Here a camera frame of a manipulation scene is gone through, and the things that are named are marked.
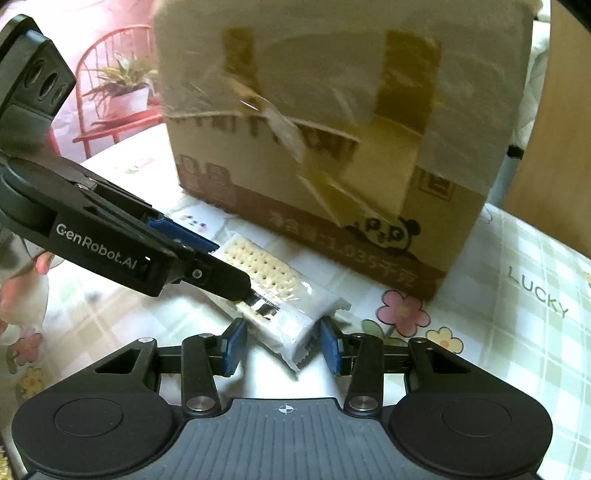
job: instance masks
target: white flower pot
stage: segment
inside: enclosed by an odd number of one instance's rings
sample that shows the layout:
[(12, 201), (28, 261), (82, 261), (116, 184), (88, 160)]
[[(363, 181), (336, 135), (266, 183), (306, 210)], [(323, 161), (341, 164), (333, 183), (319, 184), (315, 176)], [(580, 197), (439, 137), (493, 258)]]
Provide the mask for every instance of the white flower pot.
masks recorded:
[(145, 87), (134, 92), (109, 98), (108, 118), (124, 118), (148, 108), (150, 89)]

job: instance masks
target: pink flower print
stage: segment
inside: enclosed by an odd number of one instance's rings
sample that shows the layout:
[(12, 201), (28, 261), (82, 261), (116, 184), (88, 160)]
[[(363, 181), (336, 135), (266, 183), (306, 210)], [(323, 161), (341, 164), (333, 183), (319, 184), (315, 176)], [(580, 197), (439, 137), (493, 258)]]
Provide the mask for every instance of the pink flower print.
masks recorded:
[(426, 327), (431, 317), (423, 310), (423, 302), (414, 297), (403, 297), (395, 290), (388, 290), (382, 296), (383, 307), (378, 308), (376, 317), (382, 323), (394, 325), (404, 337), (417, 334), (417, 326)]
[(15, 351), (14, 358), (17, 364), (23, 366), (27, 362), (33, 363), (37, 360), (42, 340), (42, 334), (35, 333), (34, 330), (26, 330), (22, 337), (8, 348)]

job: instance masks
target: pink wall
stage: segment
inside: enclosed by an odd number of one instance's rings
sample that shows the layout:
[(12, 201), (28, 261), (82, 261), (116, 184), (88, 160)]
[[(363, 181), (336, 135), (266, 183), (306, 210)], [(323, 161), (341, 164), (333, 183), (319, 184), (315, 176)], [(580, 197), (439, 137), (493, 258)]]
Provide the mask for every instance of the pink wall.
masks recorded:
[[(29, 15), (74, 71), (84, 51), (104, 34), (127, 25), (150, 24), (153, 4), (154, 0), (14, 0), (1, 12), (0, 28), (17, 14)], [(72, 143), (80, 133), (74, 92), (56, 116), (53, 129), (63, 157), (86, 159), (82, 143)], [(96, 154), (112, 144), (108, 137), (93, 140), (90, 146)]]

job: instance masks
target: plastic wrapper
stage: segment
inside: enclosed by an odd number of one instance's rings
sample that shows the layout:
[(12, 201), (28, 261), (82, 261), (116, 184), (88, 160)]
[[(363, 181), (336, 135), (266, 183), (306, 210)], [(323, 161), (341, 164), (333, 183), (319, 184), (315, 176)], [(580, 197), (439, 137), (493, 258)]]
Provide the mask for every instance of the plastic wrapper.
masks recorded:
[(47, 271), (63, 260), (0, 226), (0, 347), (39, 330), (49, 295)]
[(208, 294), (231, 318), (244, 317), (249, 332), (295, 371), (307, 356), (316, 322), (350, 304), (235, 233), (214, 253), (247, 272), (251, 297), (232, 303)]

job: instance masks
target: tablecloth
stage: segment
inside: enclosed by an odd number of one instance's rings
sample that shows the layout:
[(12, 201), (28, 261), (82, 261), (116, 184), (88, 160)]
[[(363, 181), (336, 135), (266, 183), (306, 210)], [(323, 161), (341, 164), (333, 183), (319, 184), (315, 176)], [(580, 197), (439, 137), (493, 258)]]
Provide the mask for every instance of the tablecloth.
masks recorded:
[[(547, 480), (591, 475), (591, 261), (530, 225), (485, 205), (456, 265), (428, 303), (370, 280), (280, 235), (237, 218), (226, 219), (177, 184), (165, 125), (96, 155), (85, 166), (173, 218), (186, 209), (199, 228), (226, 222), (234, 231), (352, 304), (357, 317), (392, 324), (391, 335), (426, 336), (538, 399), (554, 436), (540, 469)], [(225, 315), (187, 284), (167, 286), (153, 299), (65, 262), (49, 273), (50, 292), (40, 359), (12, 375), (14, 408), (23, 377), (50, 385), (142, 336), (179, 344), (202, 332), (220, 333)], [(399, 307), (405, 307), (400, 315)], [(296, 375), (250, 340), (246, 361), (230, 379), (216, 380), (222, 397), (256, 390), (266, 398), (334, 396), (346, 379), (326, 375), (313, 351)], [(6, 375), (0, 362), (0, 378)], [(162, 395), (178, 402), (178, 378)], [(404, 395), (402, 378), (387, 375), (385, 404)]]

